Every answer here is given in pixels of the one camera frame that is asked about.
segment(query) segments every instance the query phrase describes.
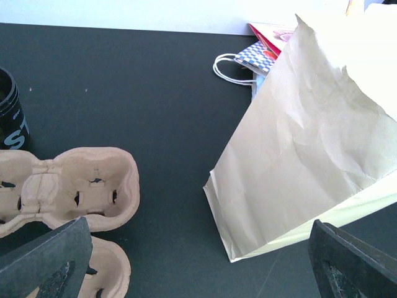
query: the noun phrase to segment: blue checkered bag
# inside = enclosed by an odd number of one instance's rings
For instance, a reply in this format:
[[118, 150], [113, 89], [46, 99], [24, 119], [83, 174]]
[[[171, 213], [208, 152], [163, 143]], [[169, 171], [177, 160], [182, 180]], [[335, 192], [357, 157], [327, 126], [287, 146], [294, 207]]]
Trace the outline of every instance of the blue checkered bag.
[[246, 66], [253, 72], [263, 75], [268, 73], [274, 64], [272, 57], [266, 56], [265, 51], [269, 51], [262, 42], [256, 42], [236, 55], [234, 60]]

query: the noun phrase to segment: crumpled paper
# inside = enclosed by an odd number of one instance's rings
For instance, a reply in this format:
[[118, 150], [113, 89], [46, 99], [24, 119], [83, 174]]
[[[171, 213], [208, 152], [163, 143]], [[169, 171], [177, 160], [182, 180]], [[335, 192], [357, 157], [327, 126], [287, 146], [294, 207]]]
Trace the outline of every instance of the crumpled paper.
[[204, 187], [231, 261], [397, 201], [397, 9], [378, 10], [298, 17]]

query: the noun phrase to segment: black tabletop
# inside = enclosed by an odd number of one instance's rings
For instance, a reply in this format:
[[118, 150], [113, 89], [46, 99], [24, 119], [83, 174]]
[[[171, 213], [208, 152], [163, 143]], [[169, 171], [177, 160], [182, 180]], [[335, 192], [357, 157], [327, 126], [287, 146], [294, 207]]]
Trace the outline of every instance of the black tabletop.
[[[0, 24], [0, 41], [38, 158], [114, 146], [138, 164], [138, 212], [94, 234], [128, 255], [127, 297], [319, 297], [307, 242], [230, 263], [202, 190], [251, 101], [249, 87], [217, 78], [212, 64], [253, 37]], [[343, 229], [397, 257], [396, 212]], [[25, 225], [0, 239], [0, 255], [47, 231]]]

